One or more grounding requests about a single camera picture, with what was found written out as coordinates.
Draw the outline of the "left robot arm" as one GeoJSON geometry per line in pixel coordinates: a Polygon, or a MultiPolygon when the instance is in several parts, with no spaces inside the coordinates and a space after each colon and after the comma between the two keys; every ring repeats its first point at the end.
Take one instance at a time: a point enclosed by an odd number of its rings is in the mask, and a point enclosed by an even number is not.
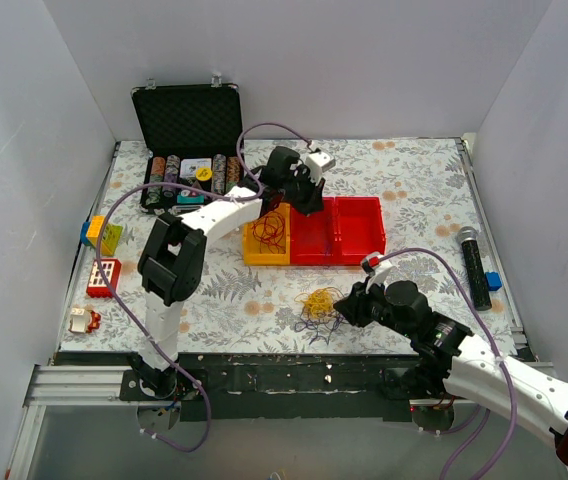
{"type": "Polygon", "coordinates": [[[301,158],[296,151],[277,146],[265,165],[245,174],[224,197],[185,215],[158,217],[138,262],[147,344],[130,359],[147,394],[164,400],[176,390],[170,363],[178,358],[183,304],[200,284],[207,249],[280,203],[303,215],[322,211],[324,174],[334,166],[335,159],[320,149],[301,158]]]}

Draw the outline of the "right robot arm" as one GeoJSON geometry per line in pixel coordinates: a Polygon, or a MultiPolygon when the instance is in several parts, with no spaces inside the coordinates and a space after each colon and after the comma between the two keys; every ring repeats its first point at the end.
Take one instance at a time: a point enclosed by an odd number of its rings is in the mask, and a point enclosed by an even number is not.
{"type": "Polygon", "coordinates": [[[408,379],[424,395],[470,400],[554,448],[568,467],[568,383],[492,351],[470,328],[435,310],[411,281],[358,282],[335,310],[353,326],[377,323],[419,356],[408,379]]]}

